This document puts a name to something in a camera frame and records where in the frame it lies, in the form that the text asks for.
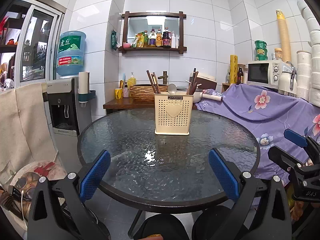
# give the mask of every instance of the faucet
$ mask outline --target faucet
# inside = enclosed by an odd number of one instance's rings
[[[167,84],[167,78],[168,78],[168,75],[167,75],[167,72],[166,72],[166,71],[163,72],[163,76],[158,77],[158,79],[163,79],[163,84],[164,84],[164,85]]]

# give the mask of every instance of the round glass table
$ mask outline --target round glass table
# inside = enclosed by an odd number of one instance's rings
[[[189,132],[156,135],[153,108],[124,110],[87,127],[78,140],[78,155],[84,164],[103,149],[110,152],[99,188],[123,204],[156,213],[195,212],[227,200],[208,163],[212,148],[251,173],[260,148],[242,125],[209,112],[192,110]]]

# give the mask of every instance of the beige plastic utensil basket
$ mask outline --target beige plastic utensil basket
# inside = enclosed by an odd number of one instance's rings
[[[155,94],[155,134],[188,135],[193,95],[177,92]]]

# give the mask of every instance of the microwave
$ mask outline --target microwave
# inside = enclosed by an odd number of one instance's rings
[[[278,89],[282,64],[282,60],[249,62],[247,84]]]

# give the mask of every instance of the purple tablecloth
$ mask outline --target purple tablecloth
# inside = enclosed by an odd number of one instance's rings
[[[222,102],[205,99],[196,104],[198,110],[228,117],[246,127],[257,138],[261,158],[255,177],[270,179],[280,176],[287,184],[288,173],[268,158],[268,149],[277,145],[284,151],[306,162],[308,155],[284,138],[287,128],[320,141],[320,108],[301,98],[282,96],[260,86],[231,85],[223,93]]]

